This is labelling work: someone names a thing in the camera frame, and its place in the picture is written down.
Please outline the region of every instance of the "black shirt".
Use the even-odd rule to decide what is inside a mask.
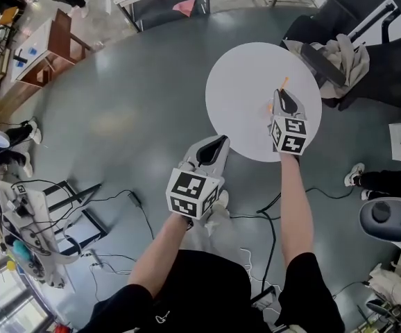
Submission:
[[[97,303],[80,332],[123,333],[136,327],[140,332],[270,332],[262,312],[250,307],[250,296],[250,280],[242,266],[213,254],[180,250],[155,299],[144,287],[128,285]],[[290,263],[279,301],[277,325],[295,324],[313,333],[322,331],[324,320],[332,332],[344,331],[311,253]]]

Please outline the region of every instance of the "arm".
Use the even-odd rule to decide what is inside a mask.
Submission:
[[[156,297],[173,266],[186,231],[187,221],[179,214],[171,214],[137,261],[128,284],[141,285]]]
[[[299,254],[313,252],[313,218],[305,194],[299,164],[294,156],[280,153],[281,184],[281,237],[285,265]]]

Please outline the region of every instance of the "black and white marker cube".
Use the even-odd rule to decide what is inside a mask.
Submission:
[[[302,155],[307,141],[308,121],[293,117],[273,117],[271,137],[279,153]]]
[[[217,200],[220,180],[173,169],[167,186],[167,203],[172,212],[194,219],[201,217]]]

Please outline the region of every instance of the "pink cloth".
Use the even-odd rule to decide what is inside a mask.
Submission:
[[[180,11],[182,14],[190,17],[191,12],[193,11],[194,3],[196,0],[186,0],[182,1],[180,3],[177,3],[174,7],[173,10]]]

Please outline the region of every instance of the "white round table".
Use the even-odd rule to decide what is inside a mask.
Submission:
[[[286,77],[285,90],[305,107],[309,121],[307,146],[321,122],[321,93],[298,57],[274,44],[257,42],[229,50],[213,66],[205,90],[208,116],[217,133],[227,135],[231,147],[244,157],[279,162],[268,131],[268,107]]]

